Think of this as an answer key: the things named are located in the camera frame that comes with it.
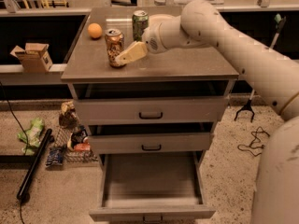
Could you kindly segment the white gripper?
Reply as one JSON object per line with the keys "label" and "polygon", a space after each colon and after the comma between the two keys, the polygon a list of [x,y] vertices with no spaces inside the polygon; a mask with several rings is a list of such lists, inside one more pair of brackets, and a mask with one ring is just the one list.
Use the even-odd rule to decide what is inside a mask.
{"label": "white gripper", "polygon": [[160,26],[160,23],[153,23],[147,27],[142,35],[143,42],[133,42],[115,58],[116,63],[118,65],[132,63],[144,58],[148,51],[154,54],[166,52],[160,36]]}

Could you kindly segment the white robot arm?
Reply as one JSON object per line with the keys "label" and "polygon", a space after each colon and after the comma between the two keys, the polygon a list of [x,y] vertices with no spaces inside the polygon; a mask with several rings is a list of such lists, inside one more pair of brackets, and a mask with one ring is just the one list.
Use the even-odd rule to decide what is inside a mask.
{"label": "white robot arm", "polygon": [[264,149],[250,224],[299,224],[299,68],[294,60],[229,25],[210,3],[195,0],[177,17],[155,17],[142,35],[117,56],[131,63],[172,48],[210,45],[240,72],[285,121]]}

